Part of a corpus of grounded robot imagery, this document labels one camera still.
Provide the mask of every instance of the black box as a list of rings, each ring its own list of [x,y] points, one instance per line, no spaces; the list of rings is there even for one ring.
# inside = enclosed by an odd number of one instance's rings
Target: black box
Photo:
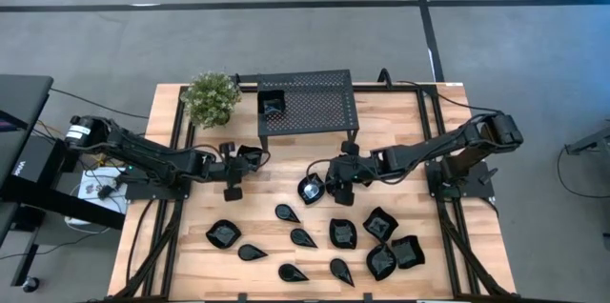
[[[64,161],[60,142],[45,137],[30,136],[12,169],[12,175],[38,183],[43,188],[51,188],[55,175]]]

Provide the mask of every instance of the black line on floor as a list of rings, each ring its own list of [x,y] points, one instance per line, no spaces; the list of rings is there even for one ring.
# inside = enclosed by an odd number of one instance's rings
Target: black line on floor
[[[256,10],[308,8],[401,8],[417,7],[416,0],[320,0],[275,2],[99,4],[66,6],[2,6],[0,12],[101,12],[168,10]]]
[[[429,7],[563,7],[610,5],[610,0],[432,0]]]
[[[426,36],[426,44],[432,62],[432,75],[436,82],[444,82],[445,75],[442,72],[440,65],[440,54],[438,53],[437,37],[435,29],[432,26],[432,16],[428,9],[428,0],[417,0],[419,2],[419,12],[421,13],[421,22],[423,23],[423,32]]]

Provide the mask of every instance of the black small plate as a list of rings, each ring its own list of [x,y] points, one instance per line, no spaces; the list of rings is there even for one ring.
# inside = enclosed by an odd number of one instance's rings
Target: black small plate
[[[208,240],[221,250],[226,250],[241,236],[239,228],[231,221],[220,220],[206,232]]]
[[[346,219],[331,219],[329,229],[331,242],[340,249],[355,250],[357,243],[356,226]]]
[[[298,183],[297,191],[305,205],[314,204],[324,195],[324,182],[316,173],[311,173],[309,178],[305,177]]]
[[[398,227],[398,222],[383,209],[376,207],[362,226],[379,241],[388,242],[392,232]]]
[[[392,251],[398,261],[398,268],[411,269],[415,265],[425,264],[426,257],[419,246],[417,236],[408,235],[399,240],[392,240]]]
[[[376,281],[383,280],[397,267],[397,258],[386,244],[380,244],[366,256],[366,266]]]

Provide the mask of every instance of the black teardrop dish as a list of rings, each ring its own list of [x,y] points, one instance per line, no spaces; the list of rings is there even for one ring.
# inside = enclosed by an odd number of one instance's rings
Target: black teardrop dish
[[[300,228],[293,229],[290,232],[290,239],[298,246],[317,248],[312,237]]]
[[[243,261],[252,261],[267,256],[267,254],[253,245],[246,244],[237,250],[237,255]]]
[[[277,273],[279,274],[279,277],[286,282],[294,283],[309,280],[309,278],[303,274],[303,272],[299,271],[298,268],[291,264],[284,264],[280,266]]]
[[[301,222],[298,220],[298,217],[296,217],[296,213],[286,204],[279,204],[277,207],[275,207],[275,216],[284,221],[295,223]]]
[[[352,287],[354,286],[354,279],[352,279],[352,274],[345,261],[333,259],[333,261],[331,261],[331,273],[342,282],[347,283]]]

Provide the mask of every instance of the desk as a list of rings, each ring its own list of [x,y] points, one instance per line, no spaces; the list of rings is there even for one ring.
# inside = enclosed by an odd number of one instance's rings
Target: desk
[[[0,244],[10,224],[9,217],[16,212],[17,204],[26,204],[47,211],[90,221],[120,230],[122,213],[107,210],[91,202],[72,197],[51,188],[39,187],[19,175],[11,174],[15,161],[23,150],[42,111],[52,78],[35,75],[0,75],[0,111],[20,119],[25,126],[17,131],[0,132]]]
[[[367,85],[383,87],[378,83]],[[437,89],[453,100],[467,102],[461,85],[438,84]],[[147,138],[170,144],[179,91],[180,85],[157,86]],[[357,143],[364,154],[383,146],[423,140],[417,99],[412,92],[357,92],[356,107],[360,121]],[[467,109],[442,100],[441,110],[448,131],[457,128],[470,116]],[[428,109],[427,114],[435,131],[432,109]],[[179,147],[185,143],[187,122],[183,121],[181,126]],[[270,139],[273,157],[259,172],[244,178],[244,198],[240,201],[224,202],[223,183],[193,184],[191,197],[185,201],[182,213],[170,300],[235,301],[238,293],[247,293],[249,299],[259,300],[361,300],[364,293],[372,293],[374,299],[451,297],[436,203],[428,194],[423,166],[417,167],[399,185],[376,182],[368,189],[358,186],[353,207],[338,206],[328,194],[308,208],[298,198],[296,185],[303,178],[307,165],[316,159],[336,156],[343,140],[344,132]],[[226,141],[234,141],[237,145],[258,145],[255,93],[243,94],[242,102],[237,105],[227,126],[208,131],[197,129],[195,132],[195,144],[217,145]],[[326,168],[320,164],[315,171],[323,174]],[[280,203],[293,207],[302,221],[302,228],[314,238],[319,249],[304,249],[292,244],[289,233],[295,225],[275,217],[275,206]],[[145,204],[136,202],[128,208],[108,294],[118,292],[125,285],[133,234]],[[144,218],[133,256],[132,275],[151,245],[156,204],[153,203]],[[463,199],[462,204],[474,253],[497,282],[513,292],[515,288],[496,214],[479,199]],[[362,222],[377,206],[398,220],[399,227],[393,239],[407,234],[418,236],[426,255],[425,265],[410,270],[396,269],[387,279],[375,282],[366,269],[365,258],[376,242],[364,231]],[[205,236],[210,226],[222,218],[233,221],[243,233],[227,251],[214,248]],[[356,224],[356,250],[334,248],[328,237],[331,218],[347,218]],[[245,243],[252,243],[270,256],[250,263],[241,261],[236,253]],[[348,262],[355,288],[332,277],[329,263],[334,257]],[[464,263],[457,250],[456,258],[461,287],[467,293]],[[296,264],[311,280],[303,283],[281,281],[277,269],[283,263]],[[156,266],[153,294],[159,293],[163,264],[165,257],[162,254]]]

